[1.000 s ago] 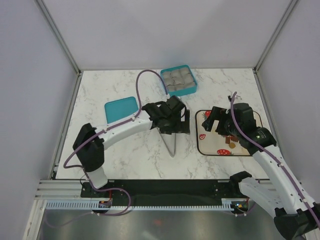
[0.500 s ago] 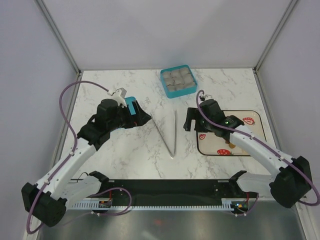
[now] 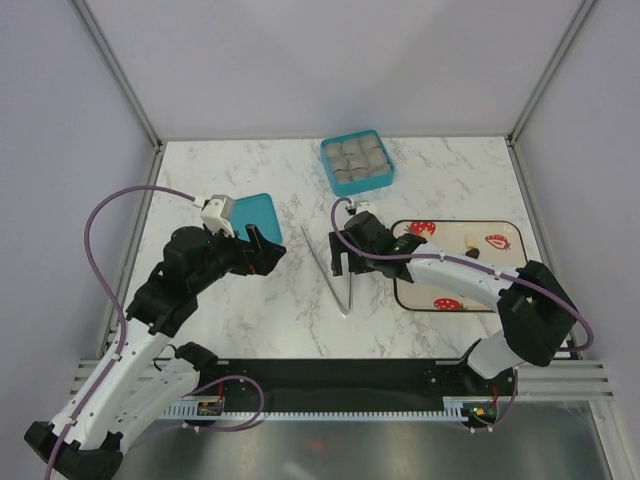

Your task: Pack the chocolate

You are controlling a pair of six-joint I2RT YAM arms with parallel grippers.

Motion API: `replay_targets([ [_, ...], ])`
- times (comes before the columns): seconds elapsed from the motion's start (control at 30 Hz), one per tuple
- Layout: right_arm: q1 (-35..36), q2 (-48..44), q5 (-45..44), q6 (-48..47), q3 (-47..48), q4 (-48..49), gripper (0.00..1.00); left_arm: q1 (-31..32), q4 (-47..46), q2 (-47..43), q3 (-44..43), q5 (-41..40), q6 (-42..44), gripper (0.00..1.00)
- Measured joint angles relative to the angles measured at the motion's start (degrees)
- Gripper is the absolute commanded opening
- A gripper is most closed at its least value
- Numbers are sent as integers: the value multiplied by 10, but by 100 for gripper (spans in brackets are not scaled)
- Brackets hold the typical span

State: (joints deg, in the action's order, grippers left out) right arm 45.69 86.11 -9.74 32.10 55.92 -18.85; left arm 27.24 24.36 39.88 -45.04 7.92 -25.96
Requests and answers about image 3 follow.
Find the cream square chocolate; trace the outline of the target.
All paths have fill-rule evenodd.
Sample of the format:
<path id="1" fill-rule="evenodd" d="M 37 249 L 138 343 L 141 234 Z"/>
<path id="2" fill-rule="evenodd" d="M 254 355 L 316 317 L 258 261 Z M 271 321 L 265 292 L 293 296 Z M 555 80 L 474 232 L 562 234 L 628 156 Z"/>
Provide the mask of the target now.
<path id="1" fill-rule="evenodd" d="M 468 251 L 477 250 L 477 245 L 474 237 L 466 238 L 465 246 Z"/>

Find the dark round chocolate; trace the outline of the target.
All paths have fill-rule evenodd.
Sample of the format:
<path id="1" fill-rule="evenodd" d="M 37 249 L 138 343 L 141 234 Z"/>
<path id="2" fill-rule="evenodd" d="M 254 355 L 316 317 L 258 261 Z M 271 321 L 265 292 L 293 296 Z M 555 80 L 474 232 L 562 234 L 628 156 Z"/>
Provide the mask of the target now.
<path id="1" fill-rule="evenodd" d="M 478 259 L 480 255 L 480 251 L 477 248 L 469 249 L 466 252 L 466 256 L 474 259 Z"/>

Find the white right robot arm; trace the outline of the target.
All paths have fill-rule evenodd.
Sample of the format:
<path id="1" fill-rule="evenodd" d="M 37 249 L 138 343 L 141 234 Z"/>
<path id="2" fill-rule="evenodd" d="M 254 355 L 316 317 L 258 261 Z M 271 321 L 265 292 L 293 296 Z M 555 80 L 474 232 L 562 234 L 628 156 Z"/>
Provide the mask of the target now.
<path id="1" fill-rule="evenodd" d="M 450 290 L 499 316 L 501 329 L 469 347 L 457 369 L 466 393 L 482 393 L 523 363 L 548 366 L 576 323 L 576 307 L 540 262 L 511 268 L 451 254 L 419 235 L 396 236 L 368 211 L 336 227 L 333 236 L 368 270 Z"/>

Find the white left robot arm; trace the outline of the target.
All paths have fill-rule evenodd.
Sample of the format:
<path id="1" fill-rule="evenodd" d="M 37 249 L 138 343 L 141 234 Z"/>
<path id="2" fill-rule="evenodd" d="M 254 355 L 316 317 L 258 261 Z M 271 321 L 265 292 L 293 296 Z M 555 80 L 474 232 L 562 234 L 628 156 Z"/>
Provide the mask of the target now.
<path id="1" fill-rule="evenodd" d="M 249 224 L 247 239 L 207 228 L 182 227 L 164 246 L 163 259 L 136 291 L 118 337 L 90 377 L 52 420 L 36 421 L 27 444 L 45 461 L 44 476 L 110 479 L 131 442 L 182 395 L 208 394 L 219 380 L 217 356 L 188 342 L 157 377 L 132 395 L 132 386 L 197 310 L 197 297 L 226 274 L 267 276 L 285 255 Z"/>

